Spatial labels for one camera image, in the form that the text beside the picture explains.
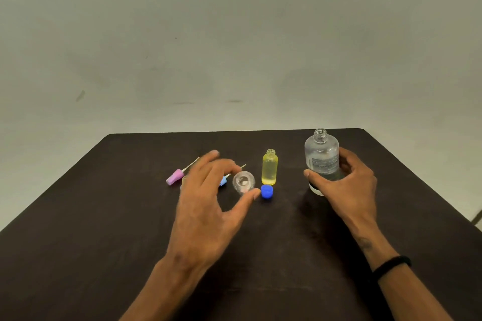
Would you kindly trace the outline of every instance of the blue cap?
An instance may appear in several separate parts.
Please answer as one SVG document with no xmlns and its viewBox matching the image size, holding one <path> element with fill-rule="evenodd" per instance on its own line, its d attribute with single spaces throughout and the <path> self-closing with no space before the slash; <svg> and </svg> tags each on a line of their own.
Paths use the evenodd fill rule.
<svg viewBox="0 0 482 321">
<path fill-rule="evenodd" d="M 227 179 L 226 179 L 226 177 L 223 177 L 223 178 L 221 179 L 221 184 L 219 184 L 219 186 L 224 185 L 224 184 L 226 184 L 226 183 L 227 183 Z"/>
<path fill-rule="evenodd" d="M 261 196 L 264 199 L 270 199 L 273 196 L 273 187 L 269 184 L 261 186 Z"/>
</svg>

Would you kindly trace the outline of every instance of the wrist tattoo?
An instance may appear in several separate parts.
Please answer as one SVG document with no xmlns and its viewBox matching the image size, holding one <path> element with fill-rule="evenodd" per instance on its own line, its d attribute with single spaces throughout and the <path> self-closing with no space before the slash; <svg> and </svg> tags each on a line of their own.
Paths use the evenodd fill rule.
<svg viewBox="0 0 482 321">
<path fill-rule="evenodd" d="M 370 251 L 372 249 L 372 242 L 364 237 L 359 237 L 357 243 L 362 251 Z"/>
</svg>

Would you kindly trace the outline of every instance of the bracelet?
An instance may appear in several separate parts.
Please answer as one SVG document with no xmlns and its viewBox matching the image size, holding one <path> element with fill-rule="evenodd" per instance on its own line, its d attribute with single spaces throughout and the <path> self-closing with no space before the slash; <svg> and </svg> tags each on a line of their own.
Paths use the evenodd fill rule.
<svg viewBox="0 0 482 321">
<path fill-rule="evenodd" d="M 372 280 L 373 282 L 378 282 L 382 276 L 387 274 L 391 269 L 400 265 L 400 264 L 407 264 L 409 267 L 412 266 L 412 261 L 409 257 L 398 256 L 393 257 L 390 260 L 386 261 L 382 265 L 380 265 L 377 269 L 375 269 L 372 273 Z"/>
</svg>

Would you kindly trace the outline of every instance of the yellow liquid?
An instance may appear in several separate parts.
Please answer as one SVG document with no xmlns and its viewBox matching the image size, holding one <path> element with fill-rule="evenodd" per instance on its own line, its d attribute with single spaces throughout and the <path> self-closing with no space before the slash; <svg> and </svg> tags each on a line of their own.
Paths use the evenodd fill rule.
<svg viewBox="0 0 482 321">
<path fill-rule="evenodd" d="M 278 170 L 278 157 L 274 153 L 267 153 L 263 156 L 263 169 L 261 171 L 261 181 L 263 184 L 273 185 L 276 183 L 276 171 Z"/>
</svg>

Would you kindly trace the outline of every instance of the dropper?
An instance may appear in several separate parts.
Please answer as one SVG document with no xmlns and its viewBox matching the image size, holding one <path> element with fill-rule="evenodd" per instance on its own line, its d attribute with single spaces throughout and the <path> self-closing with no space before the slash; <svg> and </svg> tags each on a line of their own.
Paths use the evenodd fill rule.
<svg viewBox="0 0 482 321">
<path fill-rule="evenodd" d="M 166 179 L 166 183 L 169 185 L 172 185 L 176 183 L 179 179 L 181 179 L 184 176 L 184 172 L 191 166 L 193 165 L 197 160 L 199 160 L 200 157 L 198 157 L 196 160 L 194 160 L 192 163 L 190 163 L 188 166 L 186 166 L 184 169 L 177 169 L 175 172 L 172 173 L 172 175 Z"/>
<path fill-rule="evenodd" d="M 221 184 L 219 184 L 219 186 L 226 184 L 226 183 L 227 183 L 227 177 L 229 177 L 230 175 L 231 175 L 231 173 L 229 173 L 228 175 L 223 176 L 223 178 L 221 179 Z"/>
</svg>

